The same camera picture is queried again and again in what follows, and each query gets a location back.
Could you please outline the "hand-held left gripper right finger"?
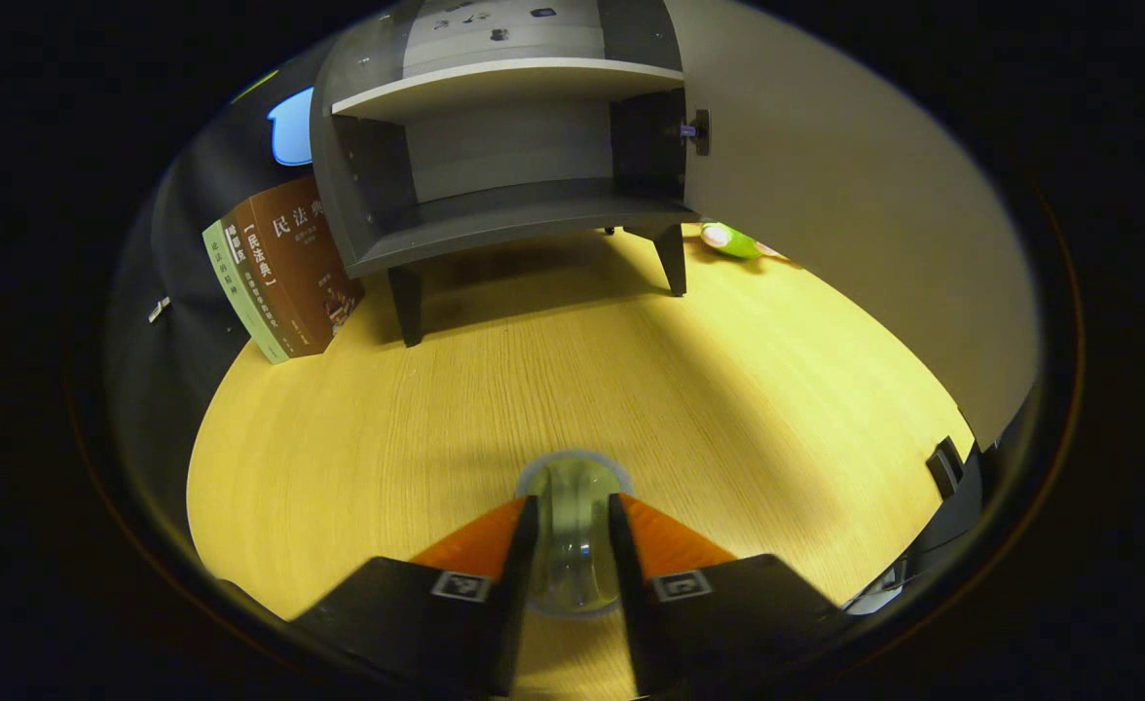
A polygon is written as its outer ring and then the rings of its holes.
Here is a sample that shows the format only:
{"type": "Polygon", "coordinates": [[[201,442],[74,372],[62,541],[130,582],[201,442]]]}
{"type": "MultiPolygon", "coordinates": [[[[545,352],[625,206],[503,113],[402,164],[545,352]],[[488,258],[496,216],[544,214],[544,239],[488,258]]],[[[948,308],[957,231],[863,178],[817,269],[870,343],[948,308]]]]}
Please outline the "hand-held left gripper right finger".
{"type": "Polygon", "coordinates": [[[609,497],[609,541],[640,696],[765,698],[847,627],[777,556],[733,556],[626,494],[609,497]]]}

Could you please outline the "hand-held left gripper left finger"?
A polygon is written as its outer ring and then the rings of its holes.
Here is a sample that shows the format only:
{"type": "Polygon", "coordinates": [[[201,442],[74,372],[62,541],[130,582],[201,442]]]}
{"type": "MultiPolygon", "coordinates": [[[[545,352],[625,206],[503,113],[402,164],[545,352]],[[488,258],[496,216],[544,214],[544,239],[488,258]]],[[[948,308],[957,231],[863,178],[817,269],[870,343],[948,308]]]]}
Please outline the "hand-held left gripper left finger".
{"type": "Polygon", "coordinates": [[[516,676],[538,505],[518,498],[487,536],[490,567],[374,556],[293,620],[394,700],[507,698],[516,676]]]}

